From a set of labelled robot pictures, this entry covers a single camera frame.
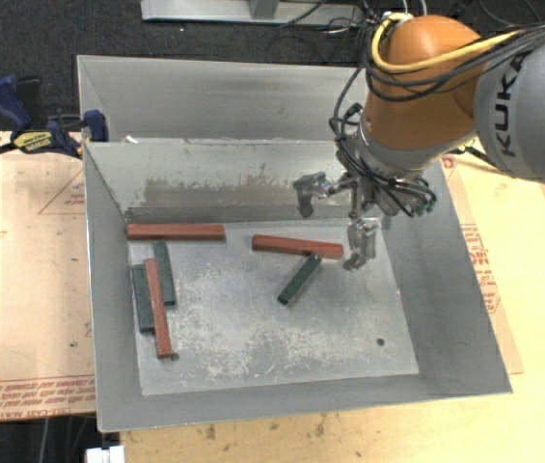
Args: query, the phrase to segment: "blue clamp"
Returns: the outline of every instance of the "blue clamp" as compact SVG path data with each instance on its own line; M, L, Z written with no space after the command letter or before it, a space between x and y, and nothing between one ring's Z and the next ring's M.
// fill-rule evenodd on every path
M109 140L107 123L98 110L86 112L81 122L63 125L61 119L49 120L45 129L32 129L31 116L17 96L16 79L13 75L0 79L0 113L14 124L11 144L14 148L29 154L54 152L81 157L81 143L68 135L69 128L87 126L90 129L91 141Z

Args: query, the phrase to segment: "black carpet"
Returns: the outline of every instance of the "black carpet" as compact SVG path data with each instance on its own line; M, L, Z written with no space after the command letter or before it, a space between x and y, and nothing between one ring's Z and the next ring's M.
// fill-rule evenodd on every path
M446 14L456 0L426 0L430 14ZM40 75L50 113L78 110L79 54L167 57L252 63L353 67L355 34L335 38L300 27L212 23L143 23L141 0L0 0L0 77ZM516 23L545 19L545 0L483 0L497 17ZM416 11L417 0L409 0ZM379 0L399 10L399 0ZM460 16L482 35L502 25L474 1ZM10 130L0 116L0 129ZM44 421L0 423L0 463L37 461ZM94 419L61 418L47 427L48 462L79 461L81 449L107 444Z

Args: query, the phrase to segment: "metal stand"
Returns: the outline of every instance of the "metal stand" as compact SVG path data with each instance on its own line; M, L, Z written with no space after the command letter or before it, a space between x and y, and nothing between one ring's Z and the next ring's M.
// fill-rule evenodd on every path
M282 0L143 0L144 21L208 21L284 24L310 11L316 3ZM353 5L324 4L300 20L301 25L326 25L357 18Z

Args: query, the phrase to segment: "wooden stick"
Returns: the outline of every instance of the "wooden stick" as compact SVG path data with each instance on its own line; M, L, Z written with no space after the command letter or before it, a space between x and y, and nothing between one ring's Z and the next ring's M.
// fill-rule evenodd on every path
M225 240L224 225L145 224L126 225L129 240Z
M298 256L315 254L323 259L341 259L343 255L342 245L339 243L299 240L281 236L256 234L253 236L252 245L254 251L278 252Z
M160 286L156 259L146 259L146 273L148 274L148 288L150 289L152 314L154 315L156 356L159 359L172 357L174 352L169 338L169 324L167 324L167 315L165 315L165 304L163 303L163 292Z

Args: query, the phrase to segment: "green wooden block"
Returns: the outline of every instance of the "green wooden block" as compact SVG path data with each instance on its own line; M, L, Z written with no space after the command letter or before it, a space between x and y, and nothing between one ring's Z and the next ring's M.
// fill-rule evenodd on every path
M154 331L154 315L148 287L148 274L144 264L134 265L132 268L133 287L135 289L135 304L137 306L137 319L139 331L149 333Z
M165 305L176 304L176 286L174 284L174 274L172 264L169 261L169 250L164 241L154 242L154 257L158 264L158 275L160 286L163 290L163 303Z

